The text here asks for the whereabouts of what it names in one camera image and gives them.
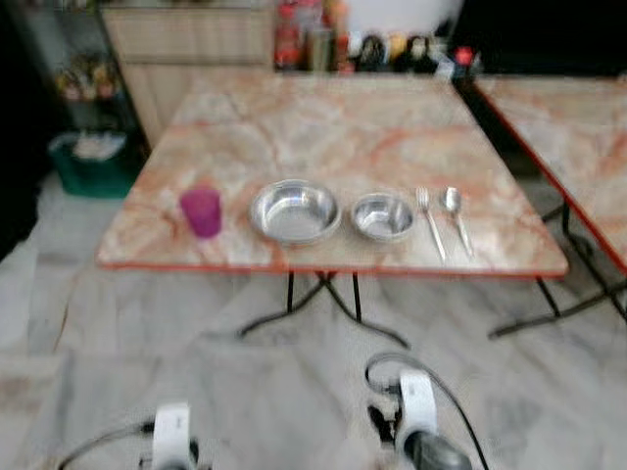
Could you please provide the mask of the large steel bowl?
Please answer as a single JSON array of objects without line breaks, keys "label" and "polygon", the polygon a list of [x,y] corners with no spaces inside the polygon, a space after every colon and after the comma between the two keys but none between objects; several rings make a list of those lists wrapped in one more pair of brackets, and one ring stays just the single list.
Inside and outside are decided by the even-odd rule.
[{"label": "large steel bowl", "polygon": [[326,185],[283,179],[265,185],[248,206],[257,232],[283,246],[316,245],[339,228],[341,206]]}]

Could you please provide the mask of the black folding table legs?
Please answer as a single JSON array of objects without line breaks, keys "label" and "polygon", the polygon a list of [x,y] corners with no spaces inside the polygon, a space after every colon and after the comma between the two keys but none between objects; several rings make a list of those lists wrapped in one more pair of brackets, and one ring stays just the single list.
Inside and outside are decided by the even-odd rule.
[{"label": "black folding table legs", "polygon": [[581,236],[581,234],[577,234],[570,228],[572,214],[572,206],[570,206],[569,203],[561,203],[560,206],[543,215],[542,220],[543,222],[551,222],[552,219],[560,218],[561,234],[563,234],[565,241],[569,243],[573,254],[576,255],[579,262],[583,264],[584,269],[591,274],[593,281],[600,287],[601,293],[593,295],[589,299],[577,302],[576,305],[559,307],[545,279],[537,278],[537,286],[539,291],[542,292],[542,295],[545,296],[545,301],[551,313],[548,314],[548,316],[520,319],[520,321],[510,323],[510,325],[494,328],[494,330],[488,333],[489,340],[501,339],[506,335],[511,335],[511,333],[528,330],[528,328],[552,325],[552,323],[557,323],[561,319],[577,316],[577,314],[583,313],[584,310],[596,307],[596,305],[603,304],[603,302],[608,302],[613,305],[619,317],[621,317],[623,321],[627,321],[627,308],[621,300],[621,297],[626,295],[627,292],[627,279],[623,278],[622,281],[614,283],[614,285],[609,285],[609,283],[605,281],[605,278],[602,276],[601,271],[593,260],[596,253],[596,248],[593,247],[593,243],[590,239]]},{"label": "black folding table legs", "polygon": [[236,335],[238,339],[245,339],[248,333],[259,330],[259,328],[269,325],[269,323],[276,322],[278,319],[294,316],[294,314],[299,313],[302,308],[305,308],[310,301],[313,301],[314,297],[321,294],[321,292],[326,291],[327,294],[330,294],[333,303],[336,304],[336,307],[339,308],[351,322],[357,323],[357,325],[363,328],[363,330],[377,333],[377,335],[382,335],[386,337],[386,339],[393,340],[395,344],[398,344],[400,348],[404,350],[410,350],[409,342],[405,340],[404,337],[400,336],[398,332],[391,330],[391,328],[386,328],[382,325],[376,325],[376,323],[368,322],[364,319],[362,308],[362,288],[360,288],[358,274],[355,272],[350,274],[351,292],[353,292],[353,308],[349,308],[348,302],[345,301],[344,296],[340,294],[339,290],[337,290],[335,286],[335,282],[333,282],[333,279],[336,278],[337,274],[339,273],[335,272],[335,270],[317,270],[314,273],[316,281],[314,281],[313,286],[310,287],[310,289],[306,291],[300,299],[296,299],[294,296],[296,272],[295,270],[290,270],[287,277],[285,308],[283,310],[278,310],[275,313],[270,313],[268,316],[260,317],[254,319],[254,321],[248,322],[247,325],[238,328],[234,335]]}]

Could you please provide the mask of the steel fork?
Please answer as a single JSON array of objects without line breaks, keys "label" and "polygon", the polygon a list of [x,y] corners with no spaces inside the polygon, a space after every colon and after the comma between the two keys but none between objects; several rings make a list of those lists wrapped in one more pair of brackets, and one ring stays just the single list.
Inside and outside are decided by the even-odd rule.
[{"label": "steel fork", "polygon": [[442,263],[447,263],[448,255],[447,251],[445,251],[442,234],[440,234],[438,227],[436,227],[433,211],[431,211],[430,194],[427,192],[426,188],[416,188],[415,191],[413,191],[413,195],[415,196],[416,204],[419,206],[421,214],[425,216],[427,231],[429,231],[431,241],[433,241],[436,247],[436,254],[438,254]]}]

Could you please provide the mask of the small steel bowl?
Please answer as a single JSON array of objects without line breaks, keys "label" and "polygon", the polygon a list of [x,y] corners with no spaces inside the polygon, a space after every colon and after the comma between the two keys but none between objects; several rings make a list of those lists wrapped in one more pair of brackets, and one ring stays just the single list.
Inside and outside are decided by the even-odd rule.
[{"label": "small steel bowl", "polygon": [[412,207],[389,193],[363,194],[349,207],[348,216],[357,232],[373,242],[398,242],[413,228]]}]

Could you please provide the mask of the steel spoon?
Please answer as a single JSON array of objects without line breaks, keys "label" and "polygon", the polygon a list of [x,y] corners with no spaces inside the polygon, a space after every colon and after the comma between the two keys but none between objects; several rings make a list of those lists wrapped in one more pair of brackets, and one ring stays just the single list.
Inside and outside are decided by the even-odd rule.
[{"label": "steel spoon", "polygon": [[461,192],[456,187],[447,187],[443,196],[444,210],[451,215],[458,232],[458,240],[461,242],[468,259],[474,259],[475,251],[473,242],[470,241],[469,233],[467,233],[462,215],[462,197]]}]

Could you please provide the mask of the purple plastic cup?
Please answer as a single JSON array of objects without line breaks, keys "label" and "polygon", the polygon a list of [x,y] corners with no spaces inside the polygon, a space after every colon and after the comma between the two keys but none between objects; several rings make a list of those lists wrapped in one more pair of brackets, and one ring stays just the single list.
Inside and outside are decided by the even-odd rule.
[{"label": "purple plastic cup", "polygon": [[214,238],[222,229],[222,200],[217,189],[188,189],[180,196],[179,205],[198,239]]}]

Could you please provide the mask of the green plastic bin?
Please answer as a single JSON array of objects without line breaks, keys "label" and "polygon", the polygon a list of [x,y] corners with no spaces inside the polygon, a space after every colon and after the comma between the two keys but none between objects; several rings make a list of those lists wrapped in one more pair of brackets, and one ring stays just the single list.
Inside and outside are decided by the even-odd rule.
[{"label": "green plastic bin", "polygon": [[73,196],[121,200],[142,169],[142,157],[121,131],[63,131],[46,151],[64,191]]}]

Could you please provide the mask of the black bottle with label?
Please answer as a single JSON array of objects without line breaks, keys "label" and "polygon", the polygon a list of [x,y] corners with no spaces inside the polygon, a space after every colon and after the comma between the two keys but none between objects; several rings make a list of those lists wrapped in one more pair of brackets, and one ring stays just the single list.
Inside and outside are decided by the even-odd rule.
[{"label": "black bottle with label", "polygon": [[403,62],[402,71],[409,74],[433,74],[438,63],[431,54],[429,37],[414,35],[409,37],[407,50],[398,64]]}]

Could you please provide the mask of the black sauce bottle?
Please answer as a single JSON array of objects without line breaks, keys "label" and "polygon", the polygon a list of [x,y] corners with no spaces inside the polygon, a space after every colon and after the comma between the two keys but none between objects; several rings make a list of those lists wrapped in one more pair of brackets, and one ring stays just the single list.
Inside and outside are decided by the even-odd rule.
[{"label": "black sauce bottle", "polygon": [[388,45],[381,36],[368,34],[362,38],[355,68],[357,72],[378,72],[388,63]]}]

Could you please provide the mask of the red capped container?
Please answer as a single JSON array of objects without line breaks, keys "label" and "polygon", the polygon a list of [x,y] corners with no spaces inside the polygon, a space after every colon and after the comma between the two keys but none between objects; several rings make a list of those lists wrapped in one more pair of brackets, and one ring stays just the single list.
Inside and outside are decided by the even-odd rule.
[{"label": "red capped container", "polygon": [[465,79],[473,75],[476,53],[470,46],[459,46],[454,50],[453,79]]}]

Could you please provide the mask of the yellow capped bottle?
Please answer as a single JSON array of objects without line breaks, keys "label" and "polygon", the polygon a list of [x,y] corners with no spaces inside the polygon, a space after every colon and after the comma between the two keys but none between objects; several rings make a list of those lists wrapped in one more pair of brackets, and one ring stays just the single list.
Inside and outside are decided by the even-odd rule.
[{"label": "yellow capped bottle", "polygon": [[386,59],[386,69],[388,71],[394,71],[396,68],[396,62],[407,50],[408,37],[401,32],[391,32],[388,35],[388,59]]}]

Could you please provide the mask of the steel canister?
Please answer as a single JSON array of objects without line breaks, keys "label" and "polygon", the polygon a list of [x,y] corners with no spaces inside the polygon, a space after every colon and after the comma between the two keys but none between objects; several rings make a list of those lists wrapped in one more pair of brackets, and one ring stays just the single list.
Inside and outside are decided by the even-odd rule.
[{"label": "steel canister", "polygon": [[312,72],[327,72],[332,69],[335,34],[331,28],[309,28],[305,34],[305,67]]}]

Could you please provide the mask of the dark shelf with jars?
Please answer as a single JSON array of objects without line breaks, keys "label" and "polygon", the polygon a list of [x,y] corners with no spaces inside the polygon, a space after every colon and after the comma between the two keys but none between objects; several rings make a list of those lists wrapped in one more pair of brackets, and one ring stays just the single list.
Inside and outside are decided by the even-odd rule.
[{"label": "dark shelf with jars", "polygon": [[133,109],[97,0],[9,0],[62,127],[135,131]]}]

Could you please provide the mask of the orange sauce bottle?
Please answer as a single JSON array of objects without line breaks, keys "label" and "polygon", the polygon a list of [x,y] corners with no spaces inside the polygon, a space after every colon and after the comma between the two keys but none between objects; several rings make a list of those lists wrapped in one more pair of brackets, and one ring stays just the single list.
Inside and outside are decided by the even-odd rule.
[{"label": "orange sauce bottle", "polygon": [[349,5],[346,0],[326,0],[325,18],[333,32],[331,70],[348,69],[350,32],[348,28]]}]

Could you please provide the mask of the red labelled bottle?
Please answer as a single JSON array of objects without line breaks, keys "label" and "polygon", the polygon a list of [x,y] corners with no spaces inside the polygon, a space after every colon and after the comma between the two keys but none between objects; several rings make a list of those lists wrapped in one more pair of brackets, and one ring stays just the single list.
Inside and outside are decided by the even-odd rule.
[{"label": "red labelled bottle", "polygon": [[296,6],[283,3],[277,8],[274,66],[280,71],[296,69],[300,65],[301,53],[301,26],[296,18]]}]

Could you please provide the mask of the light wooden cabinet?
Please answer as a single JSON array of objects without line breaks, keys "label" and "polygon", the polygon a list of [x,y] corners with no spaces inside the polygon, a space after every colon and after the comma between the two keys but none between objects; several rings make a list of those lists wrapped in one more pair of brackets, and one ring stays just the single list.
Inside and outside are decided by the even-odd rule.
[{"label": "light wooden cabinet", "polygon": [[120,0],[104,5],[100,18],[152,147],[193,79],[272,67],[268,0]]}]

